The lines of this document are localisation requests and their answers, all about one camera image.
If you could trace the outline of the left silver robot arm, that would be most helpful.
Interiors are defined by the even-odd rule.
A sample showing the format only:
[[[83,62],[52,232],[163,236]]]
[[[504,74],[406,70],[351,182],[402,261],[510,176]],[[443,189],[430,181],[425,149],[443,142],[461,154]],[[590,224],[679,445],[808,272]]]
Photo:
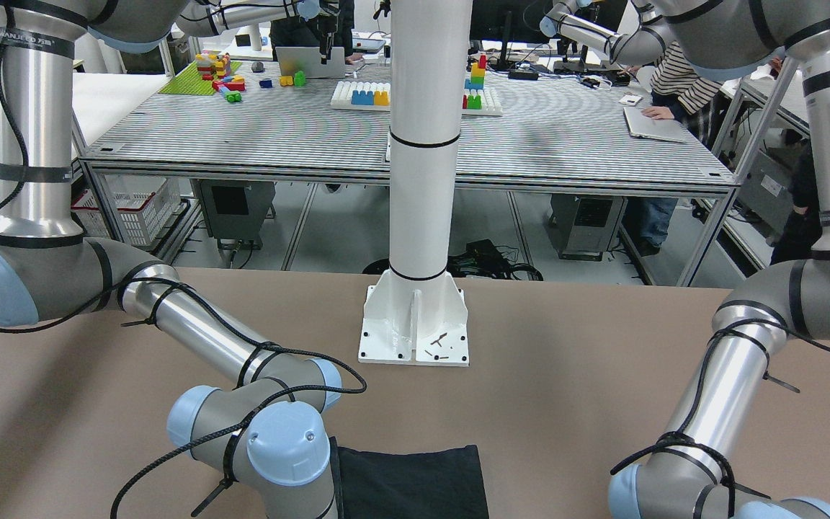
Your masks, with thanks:
[[[821,238],[810,259],[761,270],[729,293],[685,394],[656,444],[614,467],[615,518],[830,518],[813,498],[771,500],[729,463],[752,399],[787,339],[830,340],[830,1],[651,1],[696,71],[749,73],[783,48],[803,68]]]

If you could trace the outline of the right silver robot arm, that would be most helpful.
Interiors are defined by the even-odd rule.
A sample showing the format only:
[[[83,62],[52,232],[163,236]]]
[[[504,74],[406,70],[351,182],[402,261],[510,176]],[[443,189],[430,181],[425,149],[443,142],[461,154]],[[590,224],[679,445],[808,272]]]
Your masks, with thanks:
[[[73,49],[155,48],[204,1],[0,1],[0,333],[33,333],[119,309],[168,333],[235,381],[199,386],[172,408],[175,449],[119,490],[110,516],[145,475],[183,453],[221,472],[203,512],[233,484],[253,487],[268,518],[343,518],[334,443],[321,414],[345,392],[325,354],[283,348],[199,296],[171,265],[131,245],[90,239],[71,217]]]

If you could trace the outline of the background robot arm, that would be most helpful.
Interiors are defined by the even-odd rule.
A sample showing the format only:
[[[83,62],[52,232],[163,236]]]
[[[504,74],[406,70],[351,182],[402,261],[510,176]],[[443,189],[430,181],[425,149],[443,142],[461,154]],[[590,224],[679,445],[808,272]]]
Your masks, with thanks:
[[[642,66],[664,56],[676,37],[665,17],[650,1],[632,1],[638,26],[631,34],[616,33],[576,16],[577,10],[592,1],[553,1],[551,9],[540,20],[540,31],[550,37],[563,36],[599,50],[610,63]]]

